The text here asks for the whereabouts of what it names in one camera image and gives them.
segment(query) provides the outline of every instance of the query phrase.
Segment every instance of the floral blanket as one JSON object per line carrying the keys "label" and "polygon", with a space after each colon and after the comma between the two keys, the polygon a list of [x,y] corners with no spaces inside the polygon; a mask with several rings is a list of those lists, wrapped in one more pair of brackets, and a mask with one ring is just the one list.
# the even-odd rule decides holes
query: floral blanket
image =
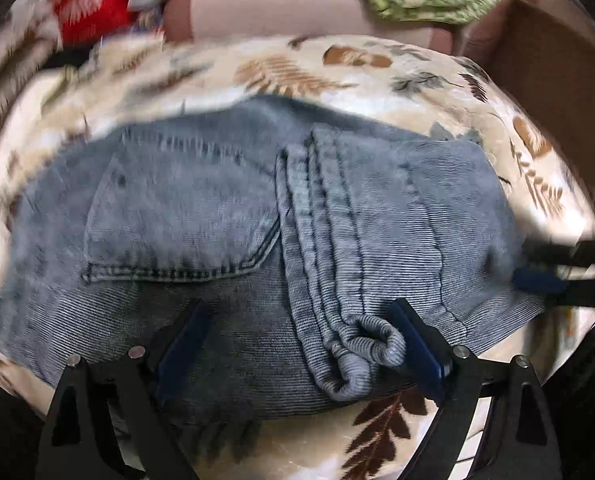
{"label": "floral blanket", "polygon": [[[0,133],[0,285],[15,199],[62,146],[252,94],[308,100],[434,139],[465,137],[485,151],[527,234],[570,242],[595,234],[593,208],[552,143],[468,59],[366,36],[175,46],[154,34],[120,36],[79,71],[40,72],[12,107]],[[484,356],[527,354],[545,380],[594,323],[592,309],[552,310]],[[48,410],[52,387],[2,354],[0,385]],[[203,479],[363,480],[400,472],[435,412],[412,388],[321,415],[222,424],[180,442]],[[486,413],[482,399],[454,478],[468,472]]]}

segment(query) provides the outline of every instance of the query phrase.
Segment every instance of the leaf pattern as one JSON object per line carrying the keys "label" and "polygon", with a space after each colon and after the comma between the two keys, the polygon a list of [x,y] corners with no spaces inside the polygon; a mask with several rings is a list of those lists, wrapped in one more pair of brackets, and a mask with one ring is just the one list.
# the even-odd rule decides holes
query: leaf pattern
{"label": "leaf pattern", "polygon": [[520,116],[513,118],[513,128],[522,139],[522,142],[529,150],[533,158],[539,158],[550,152],[553,146],[546,140],[542,134],[537,133],[533,128],[530,128],[527,122]]}
{"label": "leaf pattern", "polygon": [[68,146],[69,144],[73,144],[75,142],[87,142],[91,140],[91,127],[86,120],[86,115],[82,115],[83,125],[80,127],[79,125],[73,125],[71,128],[65,130],[64,139],[62,140],[63,146]]}
{"label": "leaf pattern", "polygon": [[468,83],[468,86],[471,90],[471,94],[475,97],[478,101],[482,103],[487,102],[486,99],[486,90],[482,86],[482,83],[478,81],[475,77],[470,74],[460,74],[464,80]]}
{"label": "leaf pattern", "polygon": [[327,90],[352,88],[319,75],[313,75],[280,54],[255,59],[243,64],[236,72],[236,83],[246,84],[246,91],[286,97],[318,96]]}
{"label": "leaf pattern", "polygon": [[121,75],[131,72],[131,70],[139,67],[140,64],[142,64],[142,62],[146,59],[146,56],[148,56],[151,52],[153,52],[153,48],[145,48],[145,50],[135,54],[135,56],[123,61],[119,67],[113,70],[113,75]]}
{"label": "leaf pattern", "polygon": [[391,88],[394,92],[411,97],[414,94],[420,93],[422,88],[444,88],[446,84],[450,83],[441,75],[435,75],[431,72],[418,72],[410,77],[394,78]]}
{"label": "leaf pattern", "polygon": [[515,149],[513,141],[509,140],[509,142],[511,143],[511,154],[517,162],[519,174],[524,177],[527,183],[535,207],[541,209],[546,216],[561,218],[564,212],[562,187],[552,186],[543,177],[538,176],[531,163],[522,160],[522,153]]}
{"label": "leaf pattern", "polygon": [[16,194],[14,197],[12,197],[12,199],[8,203],[8,206],[6,206],[7,212],[4,225],[10,233],[12,233],[14,229],[14,221],[15,217],[17,216],[18,207],[20,205],[20,197],[20,193]]}
{"label": "leaf pattern", "polygon": [[158,97],[162,92],[173,89],[189,79],[193,79],[197,74],[205,72],[209,68],[210,65],[190,66],[168,73],[159,81],[135,88],[127,94],[126,101],[129,104],[135,104],[137,101]]}
{"label": "leaf pattern", "polygon": [[423,56],[416,48],[411,48],[404,43],[398,44],[383,44],[377,41],[367,41],[364,46],[381,46],[391,53],[392,56],[413,56],[420,61],[430,61],[430,57]]}
{"label": "leaf pattern", "polygon": [[325,65],[370,65],[375,68],[388,68],[393,64],[393,60],[388,56],[371,54],[368,50],[354,46],[332,45],[322,56],[322,63]]}
{"label": "leaf pattern", "polygon": [[454,57],[453,59],[458,65],[465,68],[467,72],[477,75],[485,83],[491,82],[489,75],[477,63],[468,59],[468,57]]}
{"label": "leaf pattern", "polygon": [[411,438],[402,410],[420,416],[428,414],[418,388],[373,400],[357,415],[353,426],[368,424],[346,450],[347,454],[353,454],[342,465],[345,472],[341,480],[367,480],[376,475],[385,462],[395,460],[393,438]]}
{"label": "leaf pattern", "polygon": [[293,50],[300,50],[302,48],[302,43],[308,40],[313,40],[318,38],[318,36],[298,36],[293,38],[289,43],[287,43]]}
{"label": "leaf pattern", "polygon": [[484,142],[482,141],[480,132],[475,128],[471,128],[466,133],[457,134],[455,136],[437,121],[431,124],[431,129],[429,129],[429,137],[431,137],[433,140],[470,140],[472,143],[480,146],[480,148],[484,147]]}

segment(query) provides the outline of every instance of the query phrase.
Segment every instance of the screw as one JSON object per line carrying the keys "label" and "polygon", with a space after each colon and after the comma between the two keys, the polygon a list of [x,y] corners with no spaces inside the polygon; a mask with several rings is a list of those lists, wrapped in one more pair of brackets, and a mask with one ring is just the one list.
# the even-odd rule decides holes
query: screw
{"label": "screw", "polygon": [[455,345],[453,346],[453,354],[455,354],[455,357],[459,357],[460,359],[466,359],[469,357],[469,355],[471,355],[471,351],[464,345]]}
{"label": "screw", "polygon": [[75,368],[80,364],[81,359],[82,358],[79,356],[79,354],[70,355],[68,358],[66,358],[66,366],[69,368]]}
{"label": "screw", "polygon": [[144,357],[144,354],[146,354],[146,348],[143,346],[133,346],[133,348],[129,350],[129,357],[131,359],[140,359],[141,357]]}
{"label": "screw", "polygon": [[524,355],[516,356],[515,363],[517,364],[517,366],[519,366],[521,368],[529,368],[531,365],[531,362],[529,361],[529,359]]}

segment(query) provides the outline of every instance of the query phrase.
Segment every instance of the brown leaf print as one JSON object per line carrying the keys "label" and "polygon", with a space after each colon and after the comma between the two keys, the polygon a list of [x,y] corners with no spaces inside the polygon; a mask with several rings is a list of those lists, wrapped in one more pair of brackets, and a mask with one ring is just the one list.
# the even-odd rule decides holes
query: brown leaf print
{"label": "brown leaf print", "polygon": [[522,142],[533,158],[546,155],[546,153],[553,149],[551,143],[542,134],[530,128],[522,117],[515,116],[513,118],[513,128],[515,128],[519,138],[522,139]]}
{"label": "brown leaf print", "polygon": [[87,142],[91,140],[91,127],[86,120],[86,115],[82,115],[82,119],[84,120],[83,128],[70,128],[65,131],[64,139],[62,140],[62,146],[67,146],[75,142]]}
{"label": "brown leaf print", "polygon": [[14,221],[15,221],[15,217],[17,216],[19,204],[20,204],[20,194],[18,193],[9,202],[6,220],[4,221],[4,225],[6,226],[7,230],[10,233],[13,232]]}
{"label": "brown leaf print", "polygon": [[322,56],[322,63],[325,65],[370,65],[375,68],[388,68],[393,64],[393,61],[388,56],[371,54],[368,50],[353,46],[332,45]]}
{"label": "brown leaf print", "polygon": [[258,94],[318,96],[327,90],[340,90],[357,86],[342,84],[308,73],[285,56],[255,59],[243,64],[236,72],[236,83],[246,84],[246,91]]}
{"label": "brown leaf print", "polygon": [[158,95],[162,92],[173,89],[189,79],[193,79],[196,75],[205,72],[209,68],[210,65],[190,66],[185,67],[182,70],[168,73],[159,81],[149,83],[145,86],[130,91],[126,96],[127,103],[135,104],[136,101],[143,101],[147,98],[158,97]]}
{"label": "brown leaf print", "polygon": [[471,90],[471,94],[475,97],[478,101],[482,103],[487,102],[486,99],[486,90],[482,86],[482,83],[478,81],[475,77],[470,74],[460,74],[464,80],[468,83],[468,86]]}
{"label": "brown leaf print", "polygon": [[519,174],[524,177],[529,188],[529,193],[536,208],[541,209],[544,214],[551,218],[561,218],[564,212],[562,205],[562,187],[555,187],[545,182],[531,167],[531,163],[522,159],[522,154],[511,143],[511,154],[517,162]]}
{"label": "brown leaf print", "polygon": [[367,41],[364,46],[381,46],[386,48],[392,56],[413,56],[420,61],[430,61],[431,59],[423,56],[416,48],[404,43],[381,43],[379,41]]}
{"label": "brown leaf print", "polygon": [[314,40],[318,38],[318,36],[298,36],[297,38],[293,38],[289,43],[287,43],[293,50],[300,50],[302,48],[302,43],[307,40]]}
{"label": "brown leaf print", "polygon": [[373,400],[357,415],[353,426],[368,424],[346,450],[353,454],[342,465],[345,472],[341,480],[367,480],[376,475],[385,462],[395,460],[393,439],[411,438],[402,410],[414,415],[428,414],[424,397],[417,388]]}
{"label": "brown leaf print", "polygon": [[135,56],[130,57],[126,61],[122,62],[122,64],[113,71],[113,75],[125,74],[125,73],[130,72],[131,70],[139,67],[140,64],[142,64],[143,60],[146,59],[146,56],[148,56],[148,54],[151,53],[152,51],[153,51],[152,48],[147,48],[147,49],[135,54]]}

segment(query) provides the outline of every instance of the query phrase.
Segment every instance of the denim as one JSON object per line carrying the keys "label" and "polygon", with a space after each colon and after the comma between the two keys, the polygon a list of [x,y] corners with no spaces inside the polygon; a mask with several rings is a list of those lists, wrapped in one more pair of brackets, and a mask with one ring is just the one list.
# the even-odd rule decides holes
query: denim
{"label": "denim", "polygon": [[71,146],[20,197],[0,351],[55,386],[147,344],[191,298],[214,322],[176,424],[314,413],[410,382],[405,296],[490,348],[541,309],[479,146],[275,96]]}

